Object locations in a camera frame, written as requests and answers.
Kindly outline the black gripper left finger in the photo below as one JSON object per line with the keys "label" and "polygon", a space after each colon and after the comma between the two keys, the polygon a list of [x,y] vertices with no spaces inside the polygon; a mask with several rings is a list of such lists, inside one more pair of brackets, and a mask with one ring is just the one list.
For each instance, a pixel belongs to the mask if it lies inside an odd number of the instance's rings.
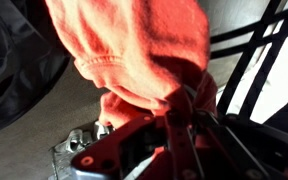
{"label": "black gripper left finger", "polygon": [[163,127],[150,115],[131,120],[73,157],[73,179],[122,180],[164,144]]}

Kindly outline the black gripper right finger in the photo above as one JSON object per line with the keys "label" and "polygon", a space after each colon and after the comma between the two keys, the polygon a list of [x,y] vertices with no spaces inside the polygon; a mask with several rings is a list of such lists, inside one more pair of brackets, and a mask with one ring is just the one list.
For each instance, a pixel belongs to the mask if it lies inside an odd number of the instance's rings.
{"label": "black gripper right finger", "polygon": [[236,114],[166,114],[174,180],[288,180],[288,134]]}

